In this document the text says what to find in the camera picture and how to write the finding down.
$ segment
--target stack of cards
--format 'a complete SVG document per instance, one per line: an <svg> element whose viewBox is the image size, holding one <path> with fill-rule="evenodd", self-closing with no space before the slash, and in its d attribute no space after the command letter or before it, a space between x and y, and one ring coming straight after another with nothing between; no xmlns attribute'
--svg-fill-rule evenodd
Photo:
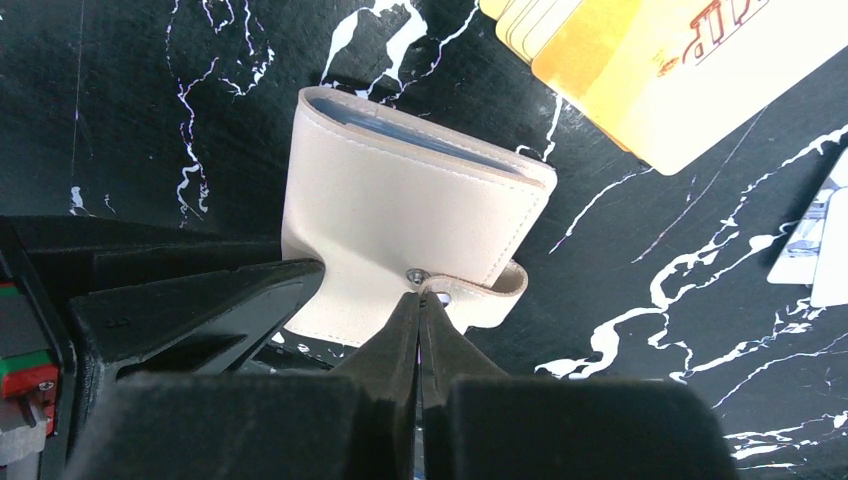
<svg viewBox="0 0 848 480"><path fill-rule="evenodd" d="M848 304L848 150L798 222L768 281L812 285L810 304Z"/></svg>
<svg viewBox="0 0 848 480"><path fill-rule="evenodd" d="M498 21L498 39L532 63L579 4L580 0L481 0L480 9Z"/></svg>
<svg viewBox="0 0 848 480"><path fill-rule="evenodd" d="M671 175L848 45L845 0L480 0L497 37Z"/></svg>

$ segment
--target wallet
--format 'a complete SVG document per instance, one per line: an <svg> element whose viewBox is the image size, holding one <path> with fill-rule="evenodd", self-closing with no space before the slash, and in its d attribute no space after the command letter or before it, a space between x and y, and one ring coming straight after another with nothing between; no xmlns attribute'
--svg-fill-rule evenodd
<svg viewBox="0 0 848 480"><path fill-rule="evenodd" d="M325 265L286 324L360 346L405 292L436 292L460 333L503 322L527 288L512 256L556 186L550 166L364 98L300 91L285 260Z"/></svg>

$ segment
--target yellow card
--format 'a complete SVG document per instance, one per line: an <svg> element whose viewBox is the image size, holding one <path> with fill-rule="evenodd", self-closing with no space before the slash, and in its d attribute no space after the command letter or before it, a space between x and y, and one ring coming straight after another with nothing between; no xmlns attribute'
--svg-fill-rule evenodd
<svg viewBox="0 0 848 480"><path fill-rule="evenodd" d="M521 15L521 12L524 11L524 7L527 6L528 3L530 3L530 0L511 0L509 5L506 6L506 10L504 10L501 18L498 19L498 24L495 26L495 33L498 35L498 40L509 47L513 53L515 53L515 50L512 48L512 45L509 44L507 32L509 31L509 27L518 20L518 17Z"/></svg>
<svg viewBox="0 0 848 480"><path fill-rule="evenodd" d="M480 0L480 10L489 17L495 20L501 18L501 14L506 9L509 0Z"/></svg>
<svg viewBox="0 0 848 480"><path fill-rule="evenodd" d="M525 39L536 28L542 18L547 15L555 3L556 0L538 0L525 11L521 20L518 21L510 33L510 43L512 43L518 54L528 63L533 60L533 57L527 52L524 46Z"/></svg>
<svg viewBox="0 0 848 480"><path fill-rule="evenodd" d="M533 73L660 173L848 46L843 0L583 0Z"/></svg>
<svg viewBox="0 0 848 480"><path fill-rule="evenodd" d="M539 0L530 0L529 2L527 2L527 4L524 5L524 9L518 15L518 18L515 19L514 22L512 22L512 25L510 25L510 27L507 29L507 32L506 32L507 43L509 43L509 46L512 49L512 51L515 52L515 54L518 55L522 60L524 60L524 63L530 63L530 60L532 60L532 58L530 58L530 57L528 57L524 54L524 51L521 48L521 43L519 43L517 41L518 38L515 36L515 29L521 24L521 22L524 21L524 18L527 16L527 14L538 3L539 3Z"/></svg>
<svg viewBox="0 0 848 480"><path fill-rule="evenodd" d="M542 19L536 24L533 29L528 32L524 39L522 47L524 52L530 58L536 58L542 48L548 43L551 37L556 34L557 30L568 19L569 15L580 4L581 0L556 0L554 4L542 15ZM618 2L623 4L632 4L641 0L626 0Z"/></svg>

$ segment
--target white card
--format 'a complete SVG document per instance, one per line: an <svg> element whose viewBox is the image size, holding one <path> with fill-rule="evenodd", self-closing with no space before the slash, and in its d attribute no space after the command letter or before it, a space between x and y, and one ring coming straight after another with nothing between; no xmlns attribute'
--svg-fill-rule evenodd
<svg viewBox="0 0 848 480"><path fill-rule="evenodd" d="M813 280L813 307L848 304L848 188L830 196L819 261Z"/></svg>
<svg viewBox="0 0 848 480"><path fill-rule="evenodd" d="M842 153L771 268L769 283L811 285L816 275L825 212L831 195L848 187L848 150Z"/></svg>

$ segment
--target black table surface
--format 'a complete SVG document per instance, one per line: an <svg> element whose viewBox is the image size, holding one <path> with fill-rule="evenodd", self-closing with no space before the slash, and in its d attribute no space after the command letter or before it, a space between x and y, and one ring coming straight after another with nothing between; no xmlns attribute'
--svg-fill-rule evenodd
<svg viewBox="0 0 848 480"><path fill-rule="evenodd" d="M848 146L848 51L664 177L472 0L0 0L0 17L0 213L278 234L297 91L357 91L556 168L516 255L528 291L467 333L498 365L686 382L743 475L848 472L848 310L766 282Z"/></svg>

